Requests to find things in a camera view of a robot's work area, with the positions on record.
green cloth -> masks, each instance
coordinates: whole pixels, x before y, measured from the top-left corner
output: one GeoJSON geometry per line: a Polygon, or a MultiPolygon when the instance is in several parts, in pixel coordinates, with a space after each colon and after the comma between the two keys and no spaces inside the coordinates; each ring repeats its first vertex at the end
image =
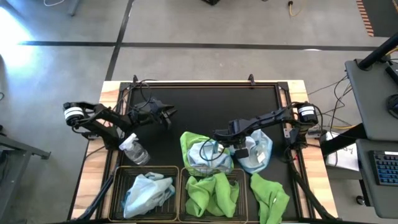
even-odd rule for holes
{"type": "Polygon", "coordinates": [[[234,216],[239,184],[230,185],[225,173],[215,174],[199,182],[191,176],[185,189],[190,197],[185,204],[188,214],[201,217],[207,210],[215,216],[234,216]]]}
{"type": "Polygon", "coordinates": [[[278,224],[282,221],[289,196],[278,182],[264,180],[259,174],[251,176],[250,187],[260,203],[260,224],[278,224]]]}
{"type": "MultiPolygon", "coordinates": [[[[182,159],[184,161],[184,166],[186,168],[192,168],[191,165],[188,162],[187,159],[187,152],[188,150],[195,144],[199,142],[205,142],[209,137],[200,135],[200,134],[195,134],[191,133],[188,131],[185,131],[181,137],[180,137],[180,143],[181,143],[181,150],[182,150],[182,159]]],[[[224,153],[229,155],[229,150],[225,149],[224,153]]],[[[193,169],[188,169],[189,173],[191,175],[198,175],[198,172],[194,172],[193,169]]]]}

concrete floor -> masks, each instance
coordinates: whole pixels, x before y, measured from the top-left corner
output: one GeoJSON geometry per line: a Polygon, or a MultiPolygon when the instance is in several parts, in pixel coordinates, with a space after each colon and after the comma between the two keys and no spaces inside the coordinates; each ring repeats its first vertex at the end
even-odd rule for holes
{"type": "MultiPolygon", "coordinates": [[[[33,158],[25,173],[11,220],[64,221],[72,201],[87,141],[65,124],[66,101],[97,102],[112,47],[14,45],[21,40],[115,42],[128,0],[82,0],[75,17],[68,1],[45,7],[39,0],[0,1],[0,124],[12,138],[52,151],[33,158]]],[[[355,0],[307,0],[303,12],[288,16],[287,1],[136,0],[124,42],[377,46],[369,37],[355,0]]],[[[233,49],[137,49],[123,47],[112,80],[305,80],[307,92],[338,81],[344,62],[369,52],[233,49]]],[[[346,83],[338,87],[341,94],[346,83]]],[[[335,104],[333,88],[310,95],[322,111],[335,104]]],[[[360,117],[352,93],[336,116],[351,124],[360,117]]],[[[325,123],[330,117],[325,116],[325,123]]],[[[344,220],[395,223],[372,208],[356,205],[358,181],[331,180],[344,220]]]]}

clear plastic bottle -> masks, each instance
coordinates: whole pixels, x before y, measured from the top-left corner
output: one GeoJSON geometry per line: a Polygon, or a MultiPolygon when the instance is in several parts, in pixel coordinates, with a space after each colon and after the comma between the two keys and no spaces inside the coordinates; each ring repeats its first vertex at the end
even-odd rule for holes
{"type": "Polygon", "coordinates": [[[137,135],[132,133],[119,148],[124,151],[130,160],[139,166],[143,166],[149,161],[150,155],[137,140],[137,135]]]}

blue keyboard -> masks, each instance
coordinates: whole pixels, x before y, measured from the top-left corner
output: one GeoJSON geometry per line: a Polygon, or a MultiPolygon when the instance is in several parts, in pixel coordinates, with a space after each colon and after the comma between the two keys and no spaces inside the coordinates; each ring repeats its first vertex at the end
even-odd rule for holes
{"type": "Polygon", "coordinates": [[[370,151],[378,185],[398,186],[398,152],[370,151]]]}

black floor stripe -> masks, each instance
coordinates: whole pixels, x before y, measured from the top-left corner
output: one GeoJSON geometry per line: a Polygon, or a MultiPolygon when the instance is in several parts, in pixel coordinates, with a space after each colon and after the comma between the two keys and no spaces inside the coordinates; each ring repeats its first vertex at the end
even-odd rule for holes
{"type": "Polygon", "coordinates": [[[118,39],[116,40],[116,45],[113,49],[111,61],[109,63],[109,67],[108,67],[108,71],[106,72],[105,81],[112,80],[114,68],[116,66],[116,61],[118,60],[118,56],[119,56],[119,52],[120,52],[120,46],[123,41],[124,33],[126,33],[127,23],[129,22],[130,12],[132,9],[133,2],[134,2],[134,0],[129,0],[129,2],[127,3],[126,11],[124,12],[122,24],[120,26],[118,39]]]}
{"type": "Polygon", "coordinates": [[[157,48],[157,49],[259,49],[259,50],[338,50],[373,51],[371,46],[316,46],[316,45],[267,45],[267,44],[197,44],[197,43],[122,43],[121,47],[157,48]]]}
{"type": "Polygon", "coordinates": [[[113,47],[115,42],[79,42],[79,41],[22,41],[19,45],[28,46],[69,46],[69,47],[113,47]]]}

